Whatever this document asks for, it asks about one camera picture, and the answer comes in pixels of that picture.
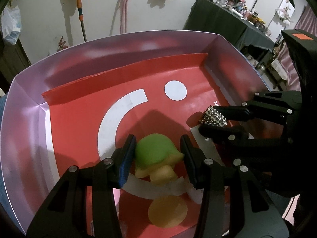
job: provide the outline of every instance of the pink curtain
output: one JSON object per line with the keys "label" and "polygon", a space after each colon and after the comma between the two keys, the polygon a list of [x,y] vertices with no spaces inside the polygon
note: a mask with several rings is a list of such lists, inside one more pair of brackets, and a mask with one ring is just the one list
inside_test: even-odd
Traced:
{"label": "pink curtain", "polygon": [[[294,29],[305,30],[317,37],[317,17],[315,16],[313,10],[310,8],[309,5],[306,6]],[[284,70],[287,72],[288,80],[286,89],[300,91],[301,87],[299,84],[298,74],[294,68],[291,57],[289,56],[288,48],[286,45],[284,45],[277,59]]]}

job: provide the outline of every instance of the red surface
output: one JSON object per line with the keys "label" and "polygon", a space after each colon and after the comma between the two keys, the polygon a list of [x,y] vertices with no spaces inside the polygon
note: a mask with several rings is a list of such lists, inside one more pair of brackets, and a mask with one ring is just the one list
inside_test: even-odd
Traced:
{"label": "red surface", "polygon": [[[202,112],[215,101],[228,105],[203,67],[206,56],[176,55],[141,61],[45,92],[59,174],[71,165],[84,168],[99,162],[97,138],[104,115],[118,99],[141,88],[148,102],[134,107],[123,117],[116,132],[116,147],[121,147],[130,133],[137,140],[161,133],[178,149],[181,135],[188,134],[196,144],[190,128],[198,124]],[[186,86],[185,99],[173,101],[166,96],[164,87],[171,80]],[[183,163],[175,167],[175,172],[178,176],[185,175]],[[121,191],[119,219],[128,225],[127,237],[171,237],[195,225],[200,206],[187,195],[182,197],[189,209],[187,218],[177,227],[162,229],[151,225],[147,218],[151,200]]]}

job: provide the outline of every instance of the dark green tablecloth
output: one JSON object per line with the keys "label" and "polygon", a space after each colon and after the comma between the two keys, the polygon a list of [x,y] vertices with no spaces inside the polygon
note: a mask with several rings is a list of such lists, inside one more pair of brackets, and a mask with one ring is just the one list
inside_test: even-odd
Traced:
{"label": "dark green tablecloth", "polygon": [[259,29],[207,0],[196,0],[184,29],[220,34],[238,50],[249,45],[269,51],[274,48],[274,42]]}

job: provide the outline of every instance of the plastic bag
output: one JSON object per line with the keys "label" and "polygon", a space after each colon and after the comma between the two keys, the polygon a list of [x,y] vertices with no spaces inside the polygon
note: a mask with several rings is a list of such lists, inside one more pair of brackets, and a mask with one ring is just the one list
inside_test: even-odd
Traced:
{"label": "plastic bag", "polygon": [[18,6],[6,6],[1,13],[1,33],[5,43],[15,45],[22,31],[21,14]]}

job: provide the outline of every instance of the metal screw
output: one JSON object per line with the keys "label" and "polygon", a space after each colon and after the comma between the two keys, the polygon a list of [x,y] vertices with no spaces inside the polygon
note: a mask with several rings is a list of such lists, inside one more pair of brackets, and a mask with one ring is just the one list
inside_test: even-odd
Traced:
{"label": "metal screw", "polygon": [[205,163],[206,165],[212,165],[212,164],[213,164],[213,160],[212,160],[211,158],[206,158],[206,159],[204,160],[204,163]]}
{"label": "metal screw", "polygon": [[246,166],[240,166],[240,171],[247,172],[248,168]]}
{"label": "metal screw", "polygon": [[233,161],[233,165],[235,166],[239,166],[241,164],[241,159],[240,158],[237,158]]}
{"label": "metal screw", "polygon": [[70,168],[68,168],[68,171],[70,171],[71,173],[77,171],[77,166],[71,166]]}
{"label": "metal screw", "polygon": [[114,160],[112,158],[110,158],[110,157],[108,157],[108,158],[103,160],[103,163],[105,165],[111,165],[113,162],[114,162]]}
{"label": "metal screw", "polygon": [[231,134],[231,135],[229,135],[228,140],[234,140],[235,138],[236,138],[236,136]]}

